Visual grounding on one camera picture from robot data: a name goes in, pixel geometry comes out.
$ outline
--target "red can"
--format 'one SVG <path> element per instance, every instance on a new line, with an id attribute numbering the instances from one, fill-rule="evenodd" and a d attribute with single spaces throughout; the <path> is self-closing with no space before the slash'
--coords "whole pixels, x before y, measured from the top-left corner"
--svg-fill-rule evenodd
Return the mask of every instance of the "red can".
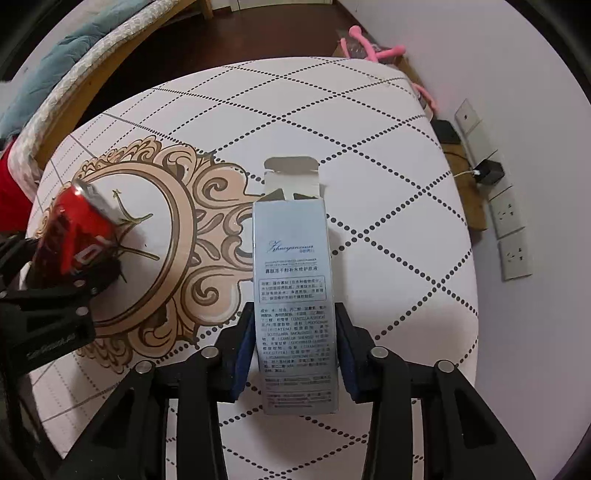
<path id="1" fill-rule="evenodd" d="M 27 287 L 59 285 L 113 255 L 117 246 L 114 218 L 91 184 L 73 180 L 55 199 L 27 274 Z"/>

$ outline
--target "red cloth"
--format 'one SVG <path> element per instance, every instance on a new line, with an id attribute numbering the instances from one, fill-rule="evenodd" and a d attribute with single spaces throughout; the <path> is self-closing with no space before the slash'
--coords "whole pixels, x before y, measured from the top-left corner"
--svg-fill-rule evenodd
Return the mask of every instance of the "red cloth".
<path id="1" fill-rule="evenodd" d="M 33 206 L 8 171 L 8 153 L 13 143 L 14 140 L 0 158 L 0 232 L 27 230 Z"/>

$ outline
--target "wall outlet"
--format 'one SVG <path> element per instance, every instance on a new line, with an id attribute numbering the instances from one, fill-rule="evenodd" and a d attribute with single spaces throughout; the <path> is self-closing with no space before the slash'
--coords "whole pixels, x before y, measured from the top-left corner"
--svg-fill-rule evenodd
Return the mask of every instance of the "wall outlet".
<path id="1" fill-rule="evenodd" d="M 480 117 L 470 105 L 468 99 L 464 100 L 460 105 L 460 108 L 457 109 L 456 114 L 456 122 L 460 127 L 460 130 L 464 133 L 466 137 L 472 129 L 480 123 Z"/>
<path id="2" fill-rule="evenodd" d="M 502 153 L 497 150 L 495 153 L 492 154 L 491 160 L 497 161 L 501 165 L 503 165 L 503 171 L 505 172 L 505 176 L 491 187 L 488 187 L 486 191 L 486 197 L 489 200 L 492 200 L 497 195 L 503 193 L 506 189 L 513 185 L 511 175 L 509 174 L 509 170 L 507 169 L 505 157 L 502 155 Z"/>
<path id="3" fill-rule="evenodd" d="M 525 226 L 513 194 L 513 187 L 509 187 L 491 200 L 492 221 L 495 224 L 497 238 L 509 235 Z"/>
<path id="4" fill-rule="evenodd" d="M 525 228 L 499 240 L 499 250 L 504 280 L 532 274 L 530 253 L 525 241 Z"/>

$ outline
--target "cardboard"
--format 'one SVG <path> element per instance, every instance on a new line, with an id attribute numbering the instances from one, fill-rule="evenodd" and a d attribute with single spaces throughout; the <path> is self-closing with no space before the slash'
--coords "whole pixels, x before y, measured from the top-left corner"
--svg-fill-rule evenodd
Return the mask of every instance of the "cardboard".
<path id="1" fill-rule="evenodd" d="M 265 161 L 253 206 L 256 348 L 267 414 L 337 410 L 335 305 L 318 162 Z"/>

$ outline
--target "wooden bed frame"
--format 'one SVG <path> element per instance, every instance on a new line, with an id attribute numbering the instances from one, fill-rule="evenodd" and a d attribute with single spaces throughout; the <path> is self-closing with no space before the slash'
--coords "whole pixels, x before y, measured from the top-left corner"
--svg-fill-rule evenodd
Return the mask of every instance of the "wooden bed frame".
<path id="1" fill-rule="evenodd" d="M 195 1 L 199 1 L 203 16 L 206 20 L 213 18 L 210 0 L 181 0 L 174 6 L 174 8 L 159 18 L 155 23 L 117 48 L 117 50 L 101 63 L 100 66 L 97 67 L 77 88 L 68 102 L 63 106 L 60 116 L 41 142 L 39 152 L 35 156 L 39 168 L 45 169 L 53 152 L 55 152 L 60 143 L 74 131 L 78 121 L 100 88 L 105 84 L 117 67 L 131 54 L 131 52 L 133 52 L 136 47 L 138 47 L 138 45 L 148 38 L 154 31 Z"/>

